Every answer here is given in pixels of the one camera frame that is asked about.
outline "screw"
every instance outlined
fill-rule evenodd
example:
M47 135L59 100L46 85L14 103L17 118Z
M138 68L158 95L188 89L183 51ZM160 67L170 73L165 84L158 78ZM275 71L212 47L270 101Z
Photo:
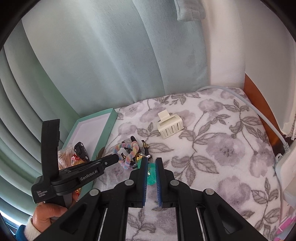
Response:
M96 195L98 195L100 193L100 191L98 190L98 189L91 189L90 191L89 191L89 195L91 195L91 196L96 196Z
M128 180L126 180L126 181L124 182L124 184L127 185L127 186L131 186L131 185L133 185L133 180L128 179Z
M179 181L178 180L171 180L170 184L172 186L178 186L179 185Z
M215 191L214 191L213 189L211 189L211 188L207 188L207 189L205 190L205 193L206 193L207 195L213 195L213 194L215 193Z

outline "curtain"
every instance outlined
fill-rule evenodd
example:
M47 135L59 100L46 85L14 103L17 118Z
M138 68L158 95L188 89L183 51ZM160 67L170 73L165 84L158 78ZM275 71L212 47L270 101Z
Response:
M62 147L80 117L208 85L205 56L174 1L40 1L0 51L0 209L33 214L42 121L61 120Z
M24 223L41 171L42 121L60 119L60 147L79 115L50 80L20 22L0 51L0 204Z
M22 23L81 115L208 84L201 22L177 21L172 0L40 1Z

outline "white cable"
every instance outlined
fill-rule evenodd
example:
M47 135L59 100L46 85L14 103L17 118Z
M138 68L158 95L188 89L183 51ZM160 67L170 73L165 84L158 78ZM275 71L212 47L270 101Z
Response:
M279 137L279 139L281 140L281 142L283 143L284 146L284 150L285 152L289 152L290 151L290 147L288 145L288 143L285 141L285 139L283 138L283 136L281 135L281 133L273 126L273 124L269 121L269 119L267 119L265 117L265 115L263 115L254 105L252 105L250 102L248 102L246 99L244 99L243 97L241 97L240 95L238 95L237 93L235 93L234 91L228 89L227 87L223 87L223 86L218 86L218 85L209 85L209 86L205 86L202 87L200 89L198 89L197 91L202 91L202 90L206 90L206 89L221 89L221 90L225 90L231 94L233 94L235 97L239 98L241 101L243 101L247 106L249 106L250 108L252 108L265 122L266 124L269 125L269 127L273 130L273 132Z

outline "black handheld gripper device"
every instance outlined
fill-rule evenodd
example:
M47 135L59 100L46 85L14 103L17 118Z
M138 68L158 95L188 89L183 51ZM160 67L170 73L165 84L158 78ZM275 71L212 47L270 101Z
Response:
M266 241L213 189L191 189L164 169L161 158L155 164L158 203L176 209L178 241Z
M69 208L72 192L104 174L106 167L118 162L116 154L59 170L59 119L44 121L41 132L42 176L31 191L35 203L49 202Z
M128 180L101 192L92 189L35 241L125 241L128 208L146 201L148 159Z

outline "green plastic item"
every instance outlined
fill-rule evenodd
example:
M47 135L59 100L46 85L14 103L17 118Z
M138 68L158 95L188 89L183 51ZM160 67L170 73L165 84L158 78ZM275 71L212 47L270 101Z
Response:
M142 159L139 160L138 162L138 168L141 166L141 161ZM156 183L156 173L155 173L155 163L148 163L148 175L147 177L147 185L153 185Z

